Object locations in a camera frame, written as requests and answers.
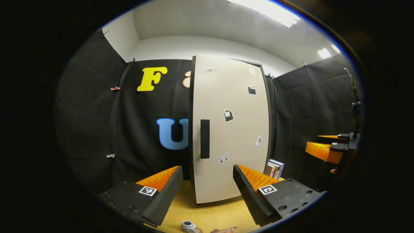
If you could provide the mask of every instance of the door handle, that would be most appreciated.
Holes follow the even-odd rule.
[[[210,158],[210,120],[200,120],[201,158]]]

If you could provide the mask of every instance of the door frame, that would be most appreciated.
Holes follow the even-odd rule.
[[[244,61],[244,60],[239,60],[239,59],[234,59],[234,58],[229,58],[229,59],[233,59],[233,60],[237,60],[237,61],[241,61],[247,64],[251,64],[253,66],[257,66],[260,67],[261,71],[262,71],[262,76],[263,76],[263,82],[265,83],[265,89],[266,89],[266,97],[267,97],[267,107],[268,107],[268,112],[269,112],[269,143],[267,145],[267,156],[266,156],[266,163],[264,166],[264,169],[266,169],[266,164],[270,159],[270,153],[272,151],[273,148],[273,140],[274,140],[274,127],[273,127],[273,122],[272,122],[272,110],[270,107],[270,95],[269,95],[269,88],[267,86],[267,81],[266,81],[266,75],[265,72],[263,71],[263,66],[262,64],[259,63],[255,63],[255,62],[250,62],[250,61]],[[193,192],[195,193],[195,181],[194,181],[194,165],[193,165],[193,100],[194,100],[194,70],[195,70],[195,62],[196,62],[196,56],[193,56],[193,60],[191,62],[191,75],[190,75],[190,101],[189,101],[189,111],[190,111],[190,117],[188,118],[188,149],[189,151],[189,162],[190,162],[190,181],[191,181],[191,187]]]

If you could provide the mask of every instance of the ceiling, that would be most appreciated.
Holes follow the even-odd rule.
[[[290,28],[227,0],[154,0],[134,9],[140,40],[160,36],[210,36],[264,50],[296,67],[321,59],[332,42],[302,18]]]

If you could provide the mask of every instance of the ceiling light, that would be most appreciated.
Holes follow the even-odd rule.
[[[322,50],[319,50],[318,54],[322,59],[329,58],[331,56],[331,54],[329,53],[329,51],[326,48],[324,48]]]
[[[267,0],[228,0],[228,2],[236,3],[244,7],[260,12],[279,23],[290,27],[297,23],[299,17],[290,13],[288,10],[278,6],[276,3]]]
[[[338,49],[338,47],[336,47],[334,44],[331,45],[331,47],[335,50],[335,52],[341,53],[341,51]]]

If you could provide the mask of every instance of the yellow letter f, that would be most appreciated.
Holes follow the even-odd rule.
[[[144,75],[142,76],[141,85],[137,88],[137,91],[152,91],[154,90],[154,86],[151,85],[151,82],[154,80],[154,84],[157,84],[161,79],[161,72],[162,74],[167,73],[167,67],[151,67],[151,68],[144,68],[142,69]]]

